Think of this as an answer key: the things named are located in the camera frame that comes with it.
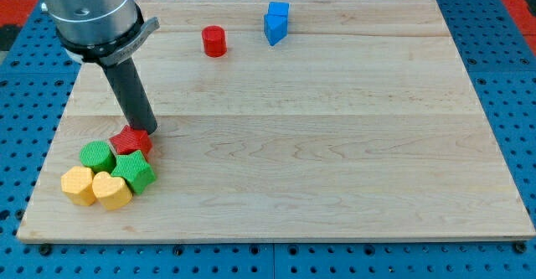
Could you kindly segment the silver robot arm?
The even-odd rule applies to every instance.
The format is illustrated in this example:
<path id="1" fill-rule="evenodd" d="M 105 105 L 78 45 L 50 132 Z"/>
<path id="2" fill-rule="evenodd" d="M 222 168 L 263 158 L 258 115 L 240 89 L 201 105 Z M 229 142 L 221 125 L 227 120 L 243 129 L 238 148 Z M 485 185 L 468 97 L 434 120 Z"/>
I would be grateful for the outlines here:
<path id="1" fill-rule="evenodd" d="M 118 65 L 159 29 L 134 0 L 44 0 L 60 42 L 79 62 Z"/>

